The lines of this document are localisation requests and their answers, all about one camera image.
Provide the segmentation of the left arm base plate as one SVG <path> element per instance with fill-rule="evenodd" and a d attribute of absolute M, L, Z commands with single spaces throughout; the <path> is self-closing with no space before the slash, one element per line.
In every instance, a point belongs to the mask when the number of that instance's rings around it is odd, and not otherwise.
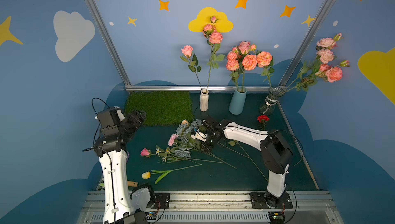
<path fill-rule="evenodd" d="M 169 209 L 170 205 L 170 193 L 169 192 L 155 192 L 155 198 L 148 203 L 147 209 Z"/>

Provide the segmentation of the red carnation flower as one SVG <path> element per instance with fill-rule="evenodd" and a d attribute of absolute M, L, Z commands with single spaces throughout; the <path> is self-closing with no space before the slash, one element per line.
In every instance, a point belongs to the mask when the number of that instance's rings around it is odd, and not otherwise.
<path fill-rule="evenodd" d="M 266 126 L 269 120 L 269 117 L 266 115 L 261 115 L 257 117 L 257 121 L 260 123 L 261 130 L 266 130 Z"/>

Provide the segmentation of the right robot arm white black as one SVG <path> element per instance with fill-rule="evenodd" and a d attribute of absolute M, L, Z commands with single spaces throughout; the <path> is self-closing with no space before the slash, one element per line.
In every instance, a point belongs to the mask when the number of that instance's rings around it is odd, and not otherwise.
<path fill-rule="evenodd" d="M 286 192 L 286 174 L 293 152 L 281 132 L 259 131 L 229 120 L 217 122 L 208 116 L 203 120 L 203 127 L 193 132 L 192 137 L 201 141 L 201 149 L 204 151 L 211 151 L 222 138 L 257 149 L 261 152 L 264 165 L 269 172 L 267 196 L 275 200 L 283 197 Z"/>

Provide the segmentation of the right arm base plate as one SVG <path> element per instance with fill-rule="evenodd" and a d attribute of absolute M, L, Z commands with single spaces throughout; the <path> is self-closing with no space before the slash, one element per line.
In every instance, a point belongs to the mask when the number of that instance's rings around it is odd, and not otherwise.
<path fill-rule="evenodd" d="M 284 192 L 280 197 L 276 197 L 266 192 L 251 192 L 249 194 L 253 209 L 292 209 L 291 197 Z"/>

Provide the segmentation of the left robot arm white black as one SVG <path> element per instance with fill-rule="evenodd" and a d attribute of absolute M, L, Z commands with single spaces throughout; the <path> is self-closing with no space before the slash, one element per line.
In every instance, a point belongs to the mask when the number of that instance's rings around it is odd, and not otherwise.
<path fill-rule="evenodd" d="M 100 123 L 102 136 L 92 149 L 99 158 L 105 185 L 105 224 L 146 224 L 146 208 L 155 201 L 149 185 L 129 192 L 127 181 L 127 143 L 146 119 L 142 111 L 126 114 L 119 107 L 98 112 L 95 118 Z"/>

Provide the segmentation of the small pink rosebud stem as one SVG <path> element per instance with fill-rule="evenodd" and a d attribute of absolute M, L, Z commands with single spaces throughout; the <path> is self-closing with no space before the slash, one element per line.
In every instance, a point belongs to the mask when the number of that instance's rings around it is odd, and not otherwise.
<path fill-rule="evenodd" d="M 263 176 L 263 178 L 266 180 L 266 182 L 268 182 L 268 178 L 265 176 L 265 174 L 262 172 L 262 170 L 259 168 L 259 166 L 256 164 L 256 162 L 252 159 L 252 157 L 249 155 L 249 153 L 245 150 L 245 148 L 241 145 L 241 143 L 239 141 L 231 140 L 231 141 L 227 142 L 227 144 L 230 145 L 231 147 L 238 146 L 243 152 L 242 155 L 244 157 L 248 158 L 253 163 L 255 168 Z"/>

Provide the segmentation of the blue hydrangea bunch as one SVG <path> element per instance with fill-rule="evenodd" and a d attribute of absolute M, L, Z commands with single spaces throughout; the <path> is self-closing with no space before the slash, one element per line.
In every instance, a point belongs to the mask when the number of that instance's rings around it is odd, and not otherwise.
<path fill-rule="evenodd" d="M 216 139 L 209 133 L 209 129 L 204 125 L 203 120 L 196 119 L 192 122 L 184 120 L 168 141 L 168 159 L 172 162 L 190 161 L 197 164 L 199 162 L 211 162 L 210 160 L 192 157 L 193 152 L 199 152 L 212 157 L 214 159 L 213 163 L 230 165 L 213 153 L 217 143 Z"/>

